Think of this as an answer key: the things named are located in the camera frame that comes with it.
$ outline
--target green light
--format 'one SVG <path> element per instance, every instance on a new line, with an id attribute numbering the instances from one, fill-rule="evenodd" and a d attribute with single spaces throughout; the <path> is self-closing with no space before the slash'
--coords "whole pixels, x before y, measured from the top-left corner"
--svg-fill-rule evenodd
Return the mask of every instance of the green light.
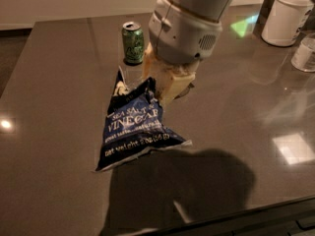
<path id="1" fill-rule="evenodd" d="M 235 30 L 240 37 L 244 37 L 247 27 L 248 23 L 246 20 L 242 20 L 231 25 L 231 28 Z"/>
<path id="2" fill-rule="evenodd" d="M 258 15 L 251 16 L 245 20 L 236 22 L 231 25 L 231 28 L 240 36 L 244 37 L 246 34 L 247 28 L 251 24 L 255 24 L 258 19 Z"/>

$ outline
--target floor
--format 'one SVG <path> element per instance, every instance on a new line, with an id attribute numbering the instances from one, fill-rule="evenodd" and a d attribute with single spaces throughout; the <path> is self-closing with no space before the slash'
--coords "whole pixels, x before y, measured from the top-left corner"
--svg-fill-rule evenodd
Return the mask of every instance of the floor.
<path id="1" fill-rule="evenodd" d="M 30 29 L 0 31 L 0 97 L 31 33 Z"/>

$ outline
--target dark countertop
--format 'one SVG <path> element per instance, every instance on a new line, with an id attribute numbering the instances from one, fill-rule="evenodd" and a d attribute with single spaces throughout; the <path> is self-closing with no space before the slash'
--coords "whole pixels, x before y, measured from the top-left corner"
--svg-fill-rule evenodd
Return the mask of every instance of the dark countertop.
<path id="1" fill-rule="evenodd" d="M 229 8 L 195 87 L 165 109 L 193 147 L 100 174 L 117 68 L 141 69 L 122 62 L 121 26 L 140 22 L 147 43 L 150 14 L 37 23 L 0 99 L 15 124 L 0 133 L 0 234 L 116 235 L 314 196 L 315 75 L 291 66 L 297 43 L 230 27 L 259 10 Z M 281 150 L 311 160 L 289 164 Z"/>

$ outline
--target white container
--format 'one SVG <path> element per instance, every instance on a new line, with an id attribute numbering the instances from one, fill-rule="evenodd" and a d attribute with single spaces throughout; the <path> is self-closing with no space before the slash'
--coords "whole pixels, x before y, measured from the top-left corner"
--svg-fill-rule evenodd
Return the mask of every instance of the white container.
<path id="1" fill-rule="evenodd" d="M 303 38 L 291 63 L 303 72 L 315 72 L 315 33 L 308 34 Z"/>
<path id="2" fill-rule="evenodd" d="M 275 0 L 262 38 L 276 46 L 293 45 L 313 8 L 311 0 Z"/>

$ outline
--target salt and vinegar chip bag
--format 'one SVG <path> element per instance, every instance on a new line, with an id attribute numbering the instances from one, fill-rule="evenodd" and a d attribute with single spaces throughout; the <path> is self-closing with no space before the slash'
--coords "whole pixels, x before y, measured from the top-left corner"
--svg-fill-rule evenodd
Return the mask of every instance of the salt and vinegar chip bag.
<path id="1" fill-rule="evenodd" d="M 155 98 L 155 86 L 154 79 L 148 78 L 129 92 L 121 71 L 118 72 L 96 171 L 114 168 L 153 148 L 191 144 L 162 125 L 163 110 Z"/>

